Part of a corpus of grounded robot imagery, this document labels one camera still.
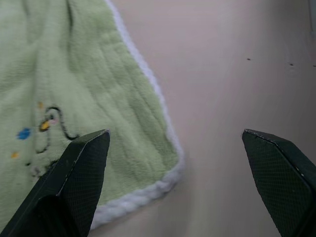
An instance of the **green towel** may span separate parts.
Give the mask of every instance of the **green towel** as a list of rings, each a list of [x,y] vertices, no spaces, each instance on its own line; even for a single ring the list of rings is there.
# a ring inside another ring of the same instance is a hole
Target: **green towel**
[[[0,230],[71,140],[111,130],[91,228],[168,192],[183,153],[160,88],[106,0],[0,1]]]

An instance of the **white towel edge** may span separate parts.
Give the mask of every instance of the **white towel edge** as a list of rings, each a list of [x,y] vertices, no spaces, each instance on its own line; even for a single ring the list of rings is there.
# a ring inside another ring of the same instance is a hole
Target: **white towel edge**
[[[168,171],[161,180],[156,181],[154,184],[149,185],[142,190],[135,190],[129,194],[120,197],[119,199],[112,200],[105,205],[97,206],[91,224],[91,230],[97,228],[102,224],[106,224],[118,217],[135,211],[141,206],[148,204],[152,200],[161,197],[164,193],[169,192],[170,189],[179,181],[181,177],[181,172],[184,168],[184,153],[180,146],[178,137],[176,136],[172,127],[171,119],[168,114],[168,109],[165,104],[160,86],[154,76],[154,73],[149,68],[148,64],[145,62],[138,49],[135,47],[124,25],[123,19],[121,18],[114,4],[110,0],[104,1],[112,11],[117,30],[120,33],[123,42],[127,46],[129,52],[133,56],[134,60],[137,62],[144,75],[148,78],[156,95],[159,97],[163,116],[167,123],[167,136],[176,149],[178,155],[178,163],[170,171]]]

